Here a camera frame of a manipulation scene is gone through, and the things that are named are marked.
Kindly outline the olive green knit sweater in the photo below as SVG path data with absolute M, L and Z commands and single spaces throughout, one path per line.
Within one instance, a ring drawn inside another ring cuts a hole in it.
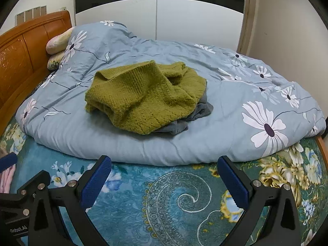
M 86 91 L 86 111 L 99 110 L 111 123 L 148 135 L 194 111 L 207 83 L 184 64 L 147 61 L 95 73 Z

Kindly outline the pink folded garment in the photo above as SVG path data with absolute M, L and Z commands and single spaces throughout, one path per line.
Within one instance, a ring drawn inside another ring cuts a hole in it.
M 6 156 L 8 153 L 5 149 L 1 148 L 1 158 Z M 10 168 L 6 169 L 1 173 L 1 185 L 0 191 L 1 193 L 9 193 L 11 188 L 11 182 L 16 171 L 16 164 L 11 166 Z

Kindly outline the orange wooden headboard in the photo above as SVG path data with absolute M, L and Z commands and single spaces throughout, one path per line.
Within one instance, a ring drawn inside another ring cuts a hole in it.
M 47 42 L 72 27 L 69 11 L 49 13 L 1 35 L 1 133 L 16 110 L 49 75 Z

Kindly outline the yellow floral pillow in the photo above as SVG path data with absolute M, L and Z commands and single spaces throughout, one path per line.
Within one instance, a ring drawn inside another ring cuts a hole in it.
M 47 63 L 47 69 L 49 71 L 56 71 L 61 64 L 61 60 L 64 55 L 65 55 L 64 51 L 51 55 Z

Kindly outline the light blue floral duvet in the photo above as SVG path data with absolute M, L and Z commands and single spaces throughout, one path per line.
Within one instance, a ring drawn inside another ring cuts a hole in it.
M 143 39 L 111 20 L 72 30 L 59 69 L 16 120 L 74 157 L 156 166 L 251 161 L 326 128 L 310 93 L 263 61 Z

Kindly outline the cream floral pillow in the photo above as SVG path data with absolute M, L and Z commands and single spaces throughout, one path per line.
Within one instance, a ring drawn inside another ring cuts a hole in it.
M 49 55 L 54 55 L 56 53 L 64 51 L 68 45 L 68 41 L 72 34 L 73 29 L 74 27 L 71 27 L 65 32 L 50 39 L 46 44 L 46 52 Z

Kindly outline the dark grey garment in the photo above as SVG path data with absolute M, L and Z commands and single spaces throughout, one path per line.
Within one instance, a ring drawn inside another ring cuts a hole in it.
M 181 118 L 175 121 L 172 121 L 170 124 L 161 127 L 154 131 L 154 133 L 168 133 L 171 135 L 177 135 L 183 131 L 188 130 L 188 123 L 191 121 L 195 121 L 196 119 L 206 117 L 210 115 L 213 111 L 213 105 L 210 104 L 207 100 L 207 93 L 204 91 L 204 94 L 198 101 L 196 108 L 192 113 L 190 113 L 187 117 Z

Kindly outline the white black wardrobe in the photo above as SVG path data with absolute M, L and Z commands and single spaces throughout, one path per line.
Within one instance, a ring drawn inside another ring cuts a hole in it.
M 246 0 L 74 0 L 75 23 L 114 20 L 136 36 L 237 50 Z

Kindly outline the wall switch panel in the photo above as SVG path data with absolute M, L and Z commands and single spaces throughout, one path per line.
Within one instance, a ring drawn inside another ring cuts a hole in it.
M 19 13 L 15 16 L 15 25 L 18 26 L 29 20 L 44 16 L 47 14 L 47 6 L 35 7 Z

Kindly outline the wooden door frame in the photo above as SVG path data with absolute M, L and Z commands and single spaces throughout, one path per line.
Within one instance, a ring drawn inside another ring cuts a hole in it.
M 242 55 L 250 55 L 252 41 L 255 35 L 258 9 L 259 0 L 245 0 L 242 29 L 237 47 L 237 51 Z

